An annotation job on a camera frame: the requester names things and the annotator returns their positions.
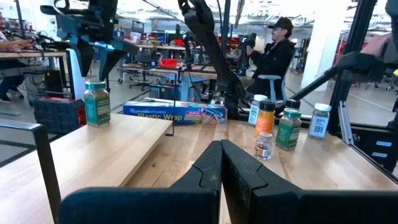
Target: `blue box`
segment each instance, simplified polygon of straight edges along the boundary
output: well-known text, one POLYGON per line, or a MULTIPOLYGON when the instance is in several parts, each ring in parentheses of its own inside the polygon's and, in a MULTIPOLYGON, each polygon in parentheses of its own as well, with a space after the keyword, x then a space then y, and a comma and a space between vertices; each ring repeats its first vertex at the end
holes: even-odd
POLYGON ((227 110, 224 106, 204 103, 175 103, 173 101, 136 102, 128 101, 123 105, 123 114, 146 118, 175 120, 176 124, 225 124, 227 110))

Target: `green label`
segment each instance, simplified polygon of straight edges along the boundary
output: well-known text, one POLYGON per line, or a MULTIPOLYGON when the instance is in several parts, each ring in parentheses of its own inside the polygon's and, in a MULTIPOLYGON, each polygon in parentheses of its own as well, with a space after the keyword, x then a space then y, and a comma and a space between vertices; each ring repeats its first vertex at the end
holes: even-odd
POLYGON ((94 100, 92 98, 85 98, 85 108, 87 123, 102 124, 111 119, 109 99, 94 100))
POLYGON ((299 134, 300 127, 293 128, 287 124, 279 123, 276 142, 285 147, 295 146, 297 145, 299 134))

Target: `jeans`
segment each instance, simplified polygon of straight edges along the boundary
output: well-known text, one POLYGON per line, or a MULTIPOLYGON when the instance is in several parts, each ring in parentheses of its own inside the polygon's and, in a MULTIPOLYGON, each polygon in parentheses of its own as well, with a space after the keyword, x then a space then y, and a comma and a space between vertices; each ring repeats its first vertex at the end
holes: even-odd
MULTIPOLYGON (((22 68, 26 66, 27 65, 16 59, 0 60, 0 71, 9 68, 22 68)), ((20 84, 22 84, 22 82, 24 82, 24 79, 25 78, 23 75, 5 77, 0 83, 0 94, 7 93, 8 89, 10 89, 11 87, 18 87, 20 84)))

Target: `baseball cap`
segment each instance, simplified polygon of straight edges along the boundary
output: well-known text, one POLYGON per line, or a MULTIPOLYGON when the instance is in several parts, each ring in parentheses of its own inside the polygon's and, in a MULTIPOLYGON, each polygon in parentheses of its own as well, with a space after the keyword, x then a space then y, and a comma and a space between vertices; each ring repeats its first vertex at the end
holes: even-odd
POLYGON ((287 29, 292 31, 293 29, 293 24, 292 21, 287 18, 287 17, 281 17, 278 19, 278 21, 274 25, 269 25, 268 28, 273 29, 273 28, 282 28, 282 29, 287 29))

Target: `spice bottle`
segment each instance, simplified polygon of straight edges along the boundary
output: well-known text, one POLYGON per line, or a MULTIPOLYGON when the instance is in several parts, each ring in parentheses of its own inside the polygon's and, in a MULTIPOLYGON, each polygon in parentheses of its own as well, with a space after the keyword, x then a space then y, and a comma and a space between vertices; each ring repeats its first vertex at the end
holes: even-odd
POLYGON ((286 109, 300 109, 301 102, 297 100, 287 100, 286 101, 286 109))
POLYGON ((268 160, 271 158, 272 151, 272 133, 260 133, 256 140, 256 157, 268 160))
POLYGON ((274 128, 275 108, 275 102, 260 102, 254 137, 257 137, 260 133, 272 133, 272 129, 274 128))
POLYGON ((326 135, 326 129, 329 123, 331 106, 323 103, 315 103, 315 110, 312 113, 312 119, 308 136, 314 139, 323 139, 326 135))
POLYGON ((109 93, 105 86, 105 82, 86 82, 85 109, 87 124, 90 126, 101 127, 111 120, 109 93))
POLYGON ((286 151, 293 150, 297 145, 301 128, 301 112, 296 109, 285 109, 280 119, 275 143, 286 151))
POLYGON ((260 95, 260 94, 254 95, 254 100, 250 106, 250 114, 249 114, 249 124, 250 125, 252 125, 252 126, 256 125, 257 116, 258 116, 259 110, 260 110, 260 102, 267 100, 267 99, 268 99, 268 97, 264 96, 264 95, 260 95))

